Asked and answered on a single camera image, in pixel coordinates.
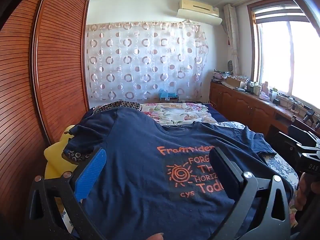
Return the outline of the person right hand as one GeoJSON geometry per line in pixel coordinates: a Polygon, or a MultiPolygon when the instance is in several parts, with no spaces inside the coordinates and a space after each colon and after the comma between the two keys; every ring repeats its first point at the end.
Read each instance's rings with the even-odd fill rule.
{"type": "Polygon", "coordinates": [[[310,191],[315,194],[319,194],[319,181],[316,181],[315,176],[303,173],[299,180],[298,190],[295,198],[295,208],[298,211],[302,211],[310,191]]]}

